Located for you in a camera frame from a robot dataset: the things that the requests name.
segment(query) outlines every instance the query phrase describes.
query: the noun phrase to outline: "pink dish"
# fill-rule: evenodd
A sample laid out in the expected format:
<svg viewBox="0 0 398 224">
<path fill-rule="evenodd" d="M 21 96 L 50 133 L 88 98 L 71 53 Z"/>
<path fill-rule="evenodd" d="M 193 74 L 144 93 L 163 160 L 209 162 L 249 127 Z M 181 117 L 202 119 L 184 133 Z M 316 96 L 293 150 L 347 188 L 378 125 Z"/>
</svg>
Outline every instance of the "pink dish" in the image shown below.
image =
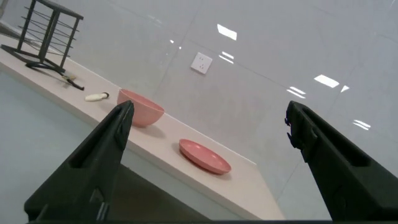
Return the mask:
<svg viewBox="0 0 398 224">
<path fill-rule="evenodd" d="M 231 171 L 231 166 L 227 161 L 201 144 L 181 139 L 180 150 L 192 162 L 215 174 L 226 174 Z"/>
<path fill-rule="evenodd" d="M 143 128 L 155 123 L 164 114 L 164 109 L 147 98 L 132 91 L 121 89 L 118 95 L 118 104 L 131 100 L 134 104 L 132 125 Z"/>
</svg>

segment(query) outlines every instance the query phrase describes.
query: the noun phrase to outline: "electrical outlet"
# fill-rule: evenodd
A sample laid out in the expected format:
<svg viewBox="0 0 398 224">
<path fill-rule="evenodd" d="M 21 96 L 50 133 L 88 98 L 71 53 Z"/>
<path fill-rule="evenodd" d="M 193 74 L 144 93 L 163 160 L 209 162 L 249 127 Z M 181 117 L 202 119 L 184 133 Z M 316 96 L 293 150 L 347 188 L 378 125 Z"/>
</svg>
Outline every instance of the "electrical outlet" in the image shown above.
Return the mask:
<svg viewBox="0 0 398 224">
<path fill-rule="evenodd" d="M 198 52 L 195 59 L 193 59 L 191 68 L 195 69 L 196 71 L 202 74 L 206 74 L 212 61 L 213 59 L 211 59 L 210 57 L 207 57 L 206 55 Z"/>
</svg>

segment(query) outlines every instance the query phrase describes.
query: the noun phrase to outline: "white tiled wall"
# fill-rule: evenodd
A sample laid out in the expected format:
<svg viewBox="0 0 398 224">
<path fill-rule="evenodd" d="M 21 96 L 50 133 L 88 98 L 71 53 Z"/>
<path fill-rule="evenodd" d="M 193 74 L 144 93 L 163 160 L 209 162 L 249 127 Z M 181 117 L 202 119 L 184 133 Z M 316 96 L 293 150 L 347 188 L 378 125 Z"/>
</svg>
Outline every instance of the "white tiled wall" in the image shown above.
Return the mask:
<svg viewBox="0 0 398 224">
<path fill-rule="evenodd" d="M 287 218 L 330 218 L 287 139 L 290 100 L 311 107 L 398 175 L 395 0 L 57 2 L 85 17 L 72 59 L 255 161 Z M 3 20 L 21 25 L 28 4 L 10 1 Z M 236 40 L 217 24 L 235 31 Z M 213 58 L 206 75 L 190 69 L 197 52 Z M 233 63 L 219 58 L 222 52 Z M 316 82 L 320 74 L 339 85 Z M 305 98 L 287 92 L 291 86 Z"/>
</svg>

